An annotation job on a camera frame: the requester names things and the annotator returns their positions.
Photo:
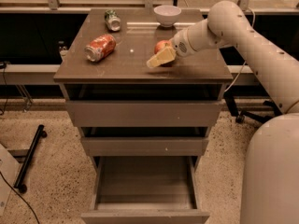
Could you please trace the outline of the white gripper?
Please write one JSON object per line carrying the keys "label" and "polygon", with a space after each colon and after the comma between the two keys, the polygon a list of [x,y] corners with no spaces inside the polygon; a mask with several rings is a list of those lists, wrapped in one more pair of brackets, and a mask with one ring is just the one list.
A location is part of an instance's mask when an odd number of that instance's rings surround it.
{"label": "white gripper", "polygon": [[170,39],[170,42],[173,48],[158,46],[154,49],[154,55],[147,60],[147,67],[154,68],[165,63],[170,63],[176,59],[176,53],[181,57],[191,56],[195,53],[189,42],[187,29],[177,32]]}

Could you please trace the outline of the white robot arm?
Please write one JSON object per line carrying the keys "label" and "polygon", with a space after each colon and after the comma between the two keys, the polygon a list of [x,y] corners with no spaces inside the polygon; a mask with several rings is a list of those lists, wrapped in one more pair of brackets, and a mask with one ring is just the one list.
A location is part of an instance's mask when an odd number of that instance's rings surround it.
{"label": "white robot arm", "polygon": [[161,45],[147,66],[224,45],[236,48],[281,112],[249,142],[240,224],[299,224],[299,62],[256,32],[237,4],[220,1]]}

